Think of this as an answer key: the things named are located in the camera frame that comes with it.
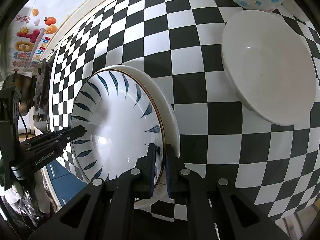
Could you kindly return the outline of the white gloved left hand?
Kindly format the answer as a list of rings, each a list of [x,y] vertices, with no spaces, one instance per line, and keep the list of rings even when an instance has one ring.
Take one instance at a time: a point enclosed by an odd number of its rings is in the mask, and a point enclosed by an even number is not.
[[[46,193],[41,171],[31,180],[15,181],[10,189],[4,191],[5,200],[19,215],[50,213],[51,202]]]

